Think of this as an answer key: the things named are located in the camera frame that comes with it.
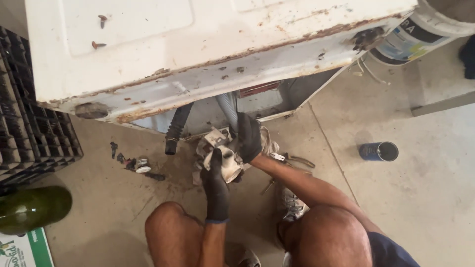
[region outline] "label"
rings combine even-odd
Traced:
[[[28,234],[0,234],[0,267],[54,267],[43,228]]]
[[[434,50],[447,39],[449,37],[428,32],[407,18],[371,53],[385,63],[400,65]]]

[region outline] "concrete floor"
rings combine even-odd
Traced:
[[[356,199],[421,266],[475,265],[475,105],[417,118],[409,110],[473,91],[475,82],[463,79],[456,59],[462,44],[404,67],[368,58],[390,86],[345,71],[293,117],[264,123],[281,152],[313,161],[315,177]],[[63,184],[74,197],[69,215],[46,227],[56,266],[152,266],[143,227],[155,207],[177,201],[205,217],[204,192],[191,184],[194,147],[181,142],[177,155],[166,157],[163,135],[72,120],[84,158],[38,183]],[[124,170],[111,159],[111,141],[126,157],[147,155],[158,162],[166,181]],[[363,161],[357,145],[373,141],[394,142],[399,158]],[[242,183],[231,184],[227,235],[251,247],[264,267],[280,266],[283,256],[273,245],[273,193],[260,195],[269,180],[251,168]]]

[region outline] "screw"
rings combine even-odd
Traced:
[[[99,15],[98,17],[101,18],[101,29],[104,29],[104,24],[105,24],[105,21],[107,20],[107,17],[104,15]]]
[[[93,47],[94,49],[101,48],[101,47],[105,47],[106,45],[107,45],[107,44],[98,44],[98,43],[92,41],[92,47]]]

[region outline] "gloved hand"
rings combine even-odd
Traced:
[[[262,151],[260,123],[246,113],[237,113],[239,155],[243,163],[251,162]]]
[[[206,223],[220,224],[229,220],[229,190],[221,174],[222,161],[221,150],[215,148],[209,162],[209,171],[203,167],[199,174],[208,201]]]

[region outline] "plastic crate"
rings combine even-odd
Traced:
[[[69,115],[36,105],[28,41],[0,27],[0,193],[82,157]]]

